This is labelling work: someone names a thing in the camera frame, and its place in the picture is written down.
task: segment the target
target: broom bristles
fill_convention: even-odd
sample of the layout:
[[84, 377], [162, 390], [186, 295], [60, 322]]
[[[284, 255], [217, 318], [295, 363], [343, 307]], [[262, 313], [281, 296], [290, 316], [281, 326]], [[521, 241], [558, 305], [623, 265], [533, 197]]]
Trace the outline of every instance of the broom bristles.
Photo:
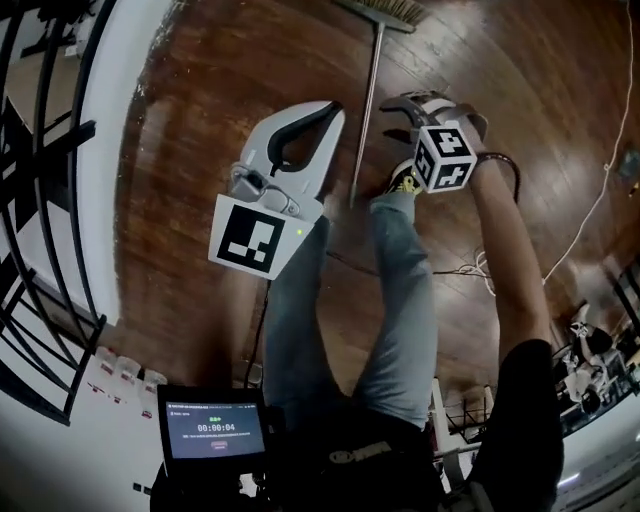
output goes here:
[[355, 3], [370, 7], [389, 16], [416, 26], [426, 16], [424, 6], [415, 0], [352, 0]]

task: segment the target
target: black shirt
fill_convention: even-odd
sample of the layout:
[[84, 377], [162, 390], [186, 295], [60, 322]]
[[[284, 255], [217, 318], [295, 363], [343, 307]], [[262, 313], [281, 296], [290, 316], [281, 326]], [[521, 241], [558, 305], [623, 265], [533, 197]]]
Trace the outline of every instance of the black shirt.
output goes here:
[[[277, 460], [284, 510], [435, 512], [444, 491], [426, 434], [357, 407], [288, 435]], [[495, 512], [547, 511], [563, 464], [551, 347], [533, 340], [505, 359], [469, 480]]]

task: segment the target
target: screen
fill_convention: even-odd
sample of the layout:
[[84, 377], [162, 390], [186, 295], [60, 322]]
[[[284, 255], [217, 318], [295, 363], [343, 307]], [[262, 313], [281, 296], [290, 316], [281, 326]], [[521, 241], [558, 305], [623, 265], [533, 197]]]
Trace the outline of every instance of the screen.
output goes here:
[[174, 459], [210, 459], [264, 452], [256, 404], [167, 403]]

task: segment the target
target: shoe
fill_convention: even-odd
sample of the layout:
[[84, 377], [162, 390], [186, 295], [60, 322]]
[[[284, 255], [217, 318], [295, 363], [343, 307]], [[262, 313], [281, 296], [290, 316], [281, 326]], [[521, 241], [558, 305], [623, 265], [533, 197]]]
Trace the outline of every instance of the shoe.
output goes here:
[[402, 162], [393, 171], [385, 194], [391, 194], [392, 192], [405, 192], [406, 194], [413, 194], [415, 196], [420, 194], [422, 187], [420, 187], [418, 180], [415, 178], [415, 173], [413, 170], [413, 160], [405, 160]]

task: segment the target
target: jeans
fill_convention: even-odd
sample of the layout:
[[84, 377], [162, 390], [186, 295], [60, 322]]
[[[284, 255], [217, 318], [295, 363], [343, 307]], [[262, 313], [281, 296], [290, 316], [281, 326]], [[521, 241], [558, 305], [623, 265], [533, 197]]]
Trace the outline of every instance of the jeans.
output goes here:
[[350, 406], [424, 428], [438, 333], [431, 269], [413, 227], [414, 202], [413, 194], [393, 192], [370, 205], [385, 316], [352, 397], [333, 378], [316, 317], [329, 239], [325, 217], [272, 283], [263, 390], [266, 404], [284, 411], [288, 430]]

